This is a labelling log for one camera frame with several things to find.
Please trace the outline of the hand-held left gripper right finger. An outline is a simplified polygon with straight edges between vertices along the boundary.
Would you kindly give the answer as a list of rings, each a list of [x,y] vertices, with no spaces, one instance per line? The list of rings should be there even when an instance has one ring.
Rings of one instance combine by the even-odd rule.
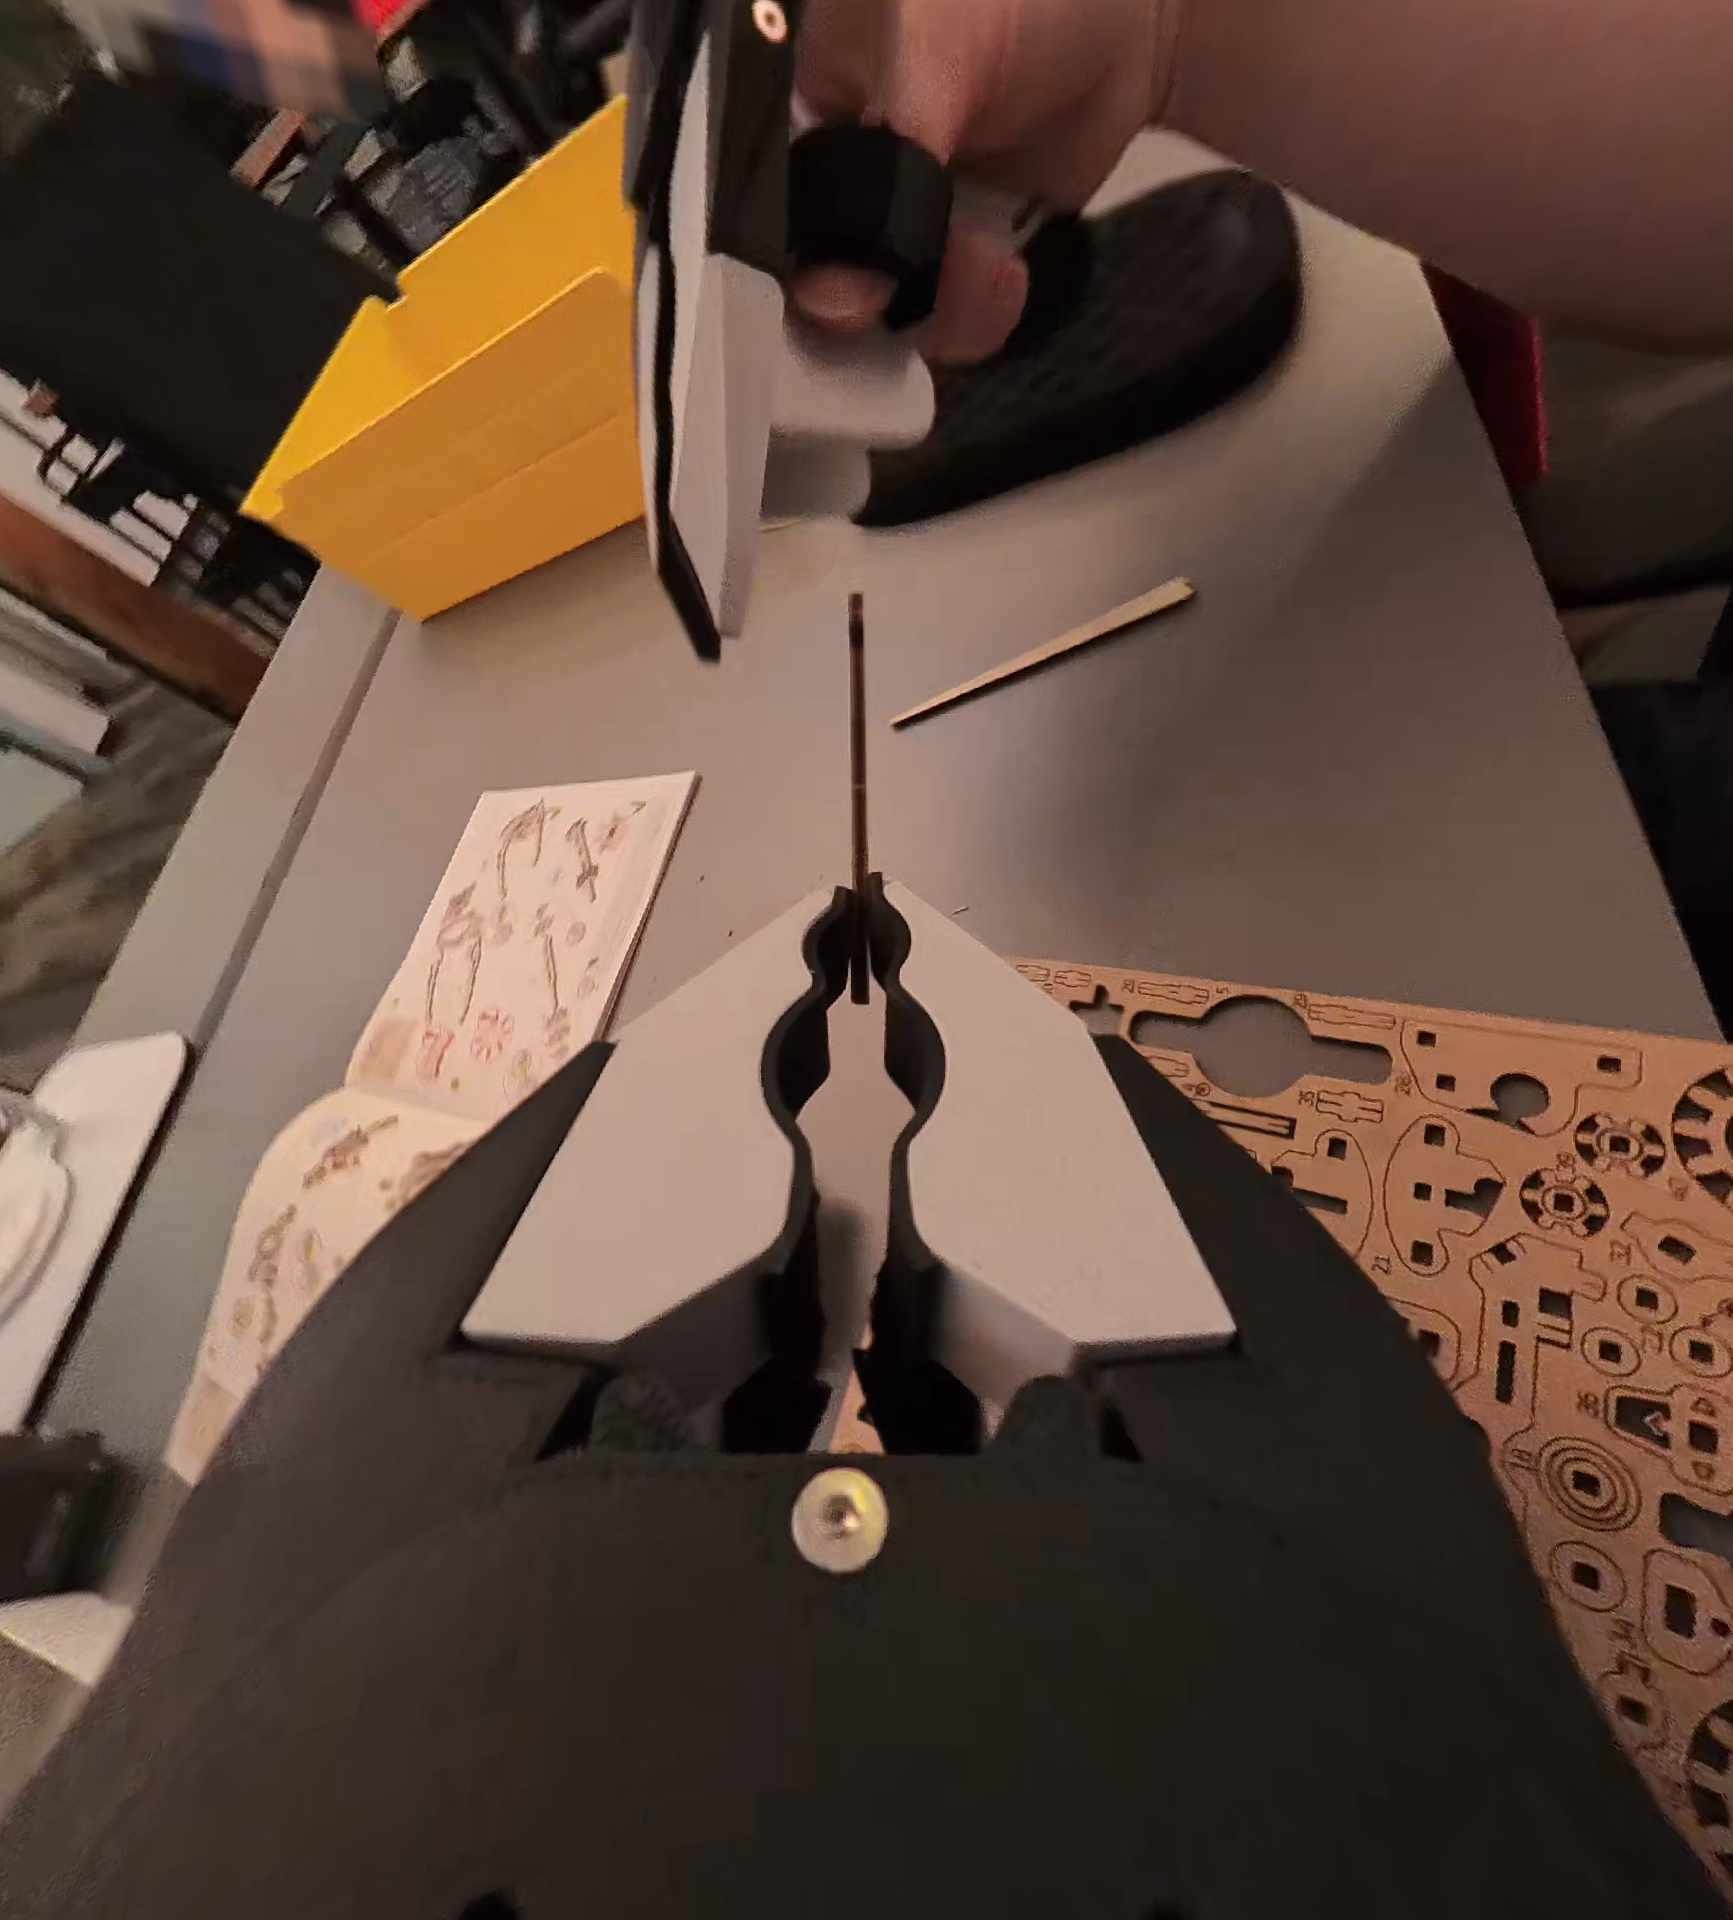
[[[1218,1354],[1235,1316],[1098,1038],[905,885],[875,882],[908,1100],[875,1282],[883,1454],[974,1454],[1021,1386]]]

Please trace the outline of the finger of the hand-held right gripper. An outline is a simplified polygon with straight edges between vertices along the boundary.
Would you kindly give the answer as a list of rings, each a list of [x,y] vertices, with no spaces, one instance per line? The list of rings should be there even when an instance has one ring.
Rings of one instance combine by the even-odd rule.
[[[779,43],[752,3],[631,3],[644,528],[692,656],[739,632],[779,348]]]

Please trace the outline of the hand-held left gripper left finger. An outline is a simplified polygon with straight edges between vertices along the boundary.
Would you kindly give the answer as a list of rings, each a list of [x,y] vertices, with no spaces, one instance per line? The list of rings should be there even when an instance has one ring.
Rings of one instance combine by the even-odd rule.
[[[820,1374],[820,1190],[845,890],[794,901],[609,1049],[462,1336],[654,1374],[731,1454],[803,1454]]]

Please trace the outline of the thin wooden model part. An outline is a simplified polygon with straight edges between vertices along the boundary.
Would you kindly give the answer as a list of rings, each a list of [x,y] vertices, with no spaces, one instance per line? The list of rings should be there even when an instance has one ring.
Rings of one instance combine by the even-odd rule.
[[[869,693],[865,663],[865,594],[848,598],[848,719],[849,719],[849,997],[872,997],[869,966]]]

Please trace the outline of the laser-cut wooden parts sheet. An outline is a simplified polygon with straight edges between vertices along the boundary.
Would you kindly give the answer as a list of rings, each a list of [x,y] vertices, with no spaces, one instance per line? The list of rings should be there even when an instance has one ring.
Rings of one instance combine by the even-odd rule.
[[[1018,958],[1357,1257],[1733,1902],[1733,1046]]]

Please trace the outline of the person's right hand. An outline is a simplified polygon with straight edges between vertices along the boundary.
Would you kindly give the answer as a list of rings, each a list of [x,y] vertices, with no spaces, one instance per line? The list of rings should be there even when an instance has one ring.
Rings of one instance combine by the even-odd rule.
[[[915,141],[981,187],[1083,207],[1126,145],[1163,124],[1191,3],[811,3],[800,96],[820,121],[859,117]],[[935,310],[911,329],[935,366],[1007,346],[1029,265],[995,227],[950,225]],[[880,332],[883,276],[796,276],[800,314],[839,336]]]

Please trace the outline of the yellow plastic bin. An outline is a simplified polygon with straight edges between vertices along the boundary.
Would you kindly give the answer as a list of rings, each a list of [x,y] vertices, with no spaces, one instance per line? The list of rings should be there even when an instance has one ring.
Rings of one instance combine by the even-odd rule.
[[[434,619],[642,515],[627,105],[365,300],[243,515]]]

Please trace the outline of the illustrated instruction booklet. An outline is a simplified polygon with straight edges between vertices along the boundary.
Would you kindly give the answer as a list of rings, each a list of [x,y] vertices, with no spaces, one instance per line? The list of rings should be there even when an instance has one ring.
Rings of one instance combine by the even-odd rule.
[[[344,1080],[265,1149],[163,1465],[197,1485],[357,1253],[609,1031],[697,772],[490,789]]]

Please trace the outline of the dark equipment clutter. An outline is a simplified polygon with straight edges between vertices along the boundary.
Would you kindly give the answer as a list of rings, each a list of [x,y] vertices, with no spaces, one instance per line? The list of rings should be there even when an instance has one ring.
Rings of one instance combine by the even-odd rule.
[[[279,110],[234,176],[396,276],[613,96],[631,3],[332,3],[370,37],[370,117]]]

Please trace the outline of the thin wooden stick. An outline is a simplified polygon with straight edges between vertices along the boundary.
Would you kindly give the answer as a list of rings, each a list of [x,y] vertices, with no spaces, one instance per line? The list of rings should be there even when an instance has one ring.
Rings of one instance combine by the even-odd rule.
[[[1094,648],[1098,644],[1109,644],[1111,639],[1121,639],[1126,632],[1135,632],[1138,627],[1146,627],[1156,619],[1166,619],[1176,611],[1191,608],[1195,598],[1195,585],[1188,575],[1174,575],[1128,601],[1121,608],[1101,612],[1078,627],[1071,627],[1063,636],[1046,639],[1039,647],[1029,647],[1026,651],[998,661],[995,665],[948,686],[922,703],[896,715],[889,719],[891,730],[908,730],[932,716],[942,716],[955,708],[963,708],[984,693],[998,692],[1003,686],[1021,684],[1032,674],[1042,674],[1045,670],[1055,665],[1057,661],[1067,661],[1071,656],[1081,656],[1086,648]]]

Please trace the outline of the black oval textured pad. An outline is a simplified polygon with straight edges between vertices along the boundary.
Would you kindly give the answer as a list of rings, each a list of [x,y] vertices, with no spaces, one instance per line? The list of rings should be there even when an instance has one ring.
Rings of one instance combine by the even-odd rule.
[[[998,355],[935,372],[927,442],[872,455],[856,523],[945,518],[1214,414],[1288,348],[1304,258],[1285,190],[1235,165],[1046,216],[1021,322]]]

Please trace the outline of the white moulded tray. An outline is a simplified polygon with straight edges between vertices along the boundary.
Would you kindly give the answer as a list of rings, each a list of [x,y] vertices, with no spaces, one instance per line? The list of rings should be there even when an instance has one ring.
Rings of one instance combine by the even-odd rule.
[[[188,1065],[187,1038],[151,1031],[0,1086],[0,1433],[29,1426]]]

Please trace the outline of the black flat panel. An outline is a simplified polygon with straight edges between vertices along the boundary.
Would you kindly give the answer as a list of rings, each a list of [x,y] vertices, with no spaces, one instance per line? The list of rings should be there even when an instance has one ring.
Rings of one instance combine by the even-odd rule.
[[[234,509],[392,282],[88,75],[0,159],[0,369]]]

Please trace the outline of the brown wooden furniture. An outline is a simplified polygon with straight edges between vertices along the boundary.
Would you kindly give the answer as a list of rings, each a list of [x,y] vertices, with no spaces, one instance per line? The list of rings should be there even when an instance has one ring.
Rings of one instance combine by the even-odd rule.
[[[119,570],[2,492],[0,588],[232,726],[244,716],[267,665],[222,616]]]

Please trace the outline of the person's dark trousers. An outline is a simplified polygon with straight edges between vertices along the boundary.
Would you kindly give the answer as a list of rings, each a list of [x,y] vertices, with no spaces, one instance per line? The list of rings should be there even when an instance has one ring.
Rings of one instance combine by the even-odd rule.
[[[1702,677],[1726,591],[1562,612],[1598,727],[1733,1041],[1733,671]]]

